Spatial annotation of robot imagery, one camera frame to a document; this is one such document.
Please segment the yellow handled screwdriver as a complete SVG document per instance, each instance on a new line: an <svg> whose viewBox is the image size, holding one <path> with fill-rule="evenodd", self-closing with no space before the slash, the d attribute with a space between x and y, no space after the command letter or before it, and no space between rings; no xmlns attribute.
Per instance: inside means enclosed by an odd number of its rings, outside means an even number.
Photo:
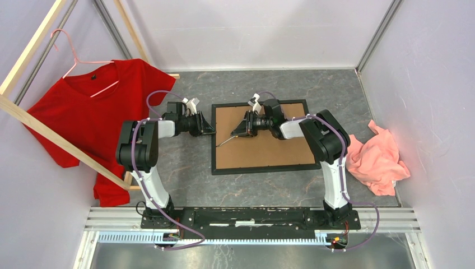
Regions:
<svg viewBox="0 0 475 269"><path fill-rule="evenodd" d="M225 141L221 142L220 144L218 144L216 147L221 147L223 146L224 144L230 142L231 140L235 139L235 138L238 138L239 136L231 136L230 138L226 139Z"/></svg>

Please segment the black picture frame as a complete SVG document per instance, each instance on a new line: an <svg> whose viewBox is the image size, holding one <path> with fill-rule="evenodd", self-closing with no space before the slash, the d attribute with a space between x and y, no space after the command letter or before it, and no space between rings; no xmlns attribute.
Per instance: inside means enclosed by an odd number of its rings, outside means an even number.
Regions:
<svg viewBox="0 0 475 269"><path fill-rule="evenodd" d="M212 175L269 173L316 170L319 164L303 137L278 140L270 131L262 130L256 137L230 138L230 133L243 120L251 107L247 103L213 104L211 124L216 133L211 142Z"/></svg>

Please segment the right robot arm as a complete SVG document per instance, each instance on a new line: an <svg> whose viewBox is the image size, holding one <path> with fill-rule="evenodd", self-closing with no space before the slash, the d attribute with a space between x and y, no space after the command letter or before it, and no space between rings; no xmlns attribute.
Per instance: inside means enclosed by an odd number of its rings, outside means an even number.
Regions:
<svg viewBox="0 0 475 269"><path fill-rule="evenodd" d="M323 171L324 223L331 229L343 225L352 211L345 172L350 138L343 127L328 110L288 119L278 99L259 104L252 98L248 103L252 109L245 113L231 137L255 137L259 131L268 130L279 140L304 138Z"/></svg>

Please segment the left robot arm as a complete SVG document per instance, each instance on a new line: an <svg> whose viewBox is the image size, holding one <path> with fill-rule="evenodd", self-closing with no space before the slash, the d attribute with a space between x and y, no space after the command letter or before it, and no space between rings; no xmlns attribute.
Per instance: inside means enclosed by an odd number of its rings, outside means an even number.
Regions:
<svg viewBox="0 0 475 269"><path fill-rule="evenodd" d="M216 133L202 112L196 109L193 100L187 103L170 101L166 108L167 111L158 119L125 121L115 153L117 163L137 181L145 197L147 213L151 215L156 210L154 220L165 229L175 224L176 213L158 173L159 140L181 133L193 137Z"/></svg>

